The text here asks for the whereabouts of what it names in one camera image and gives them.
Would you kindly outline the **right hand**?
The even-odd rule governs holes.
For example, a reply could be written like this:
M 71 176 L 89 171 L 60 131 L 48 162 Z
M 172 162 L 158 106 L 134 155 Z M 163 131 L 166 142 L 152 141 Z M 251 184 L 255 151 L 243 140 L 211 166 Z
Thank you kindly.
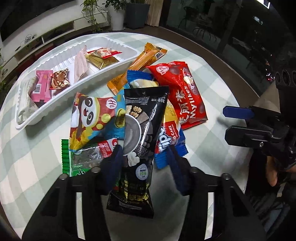
M 267 156 L 266 162 L 266 178 L 271 187 L 274 187 L 278 182 L 279 169 L 276 167 L 276 159 L 271 156 Z

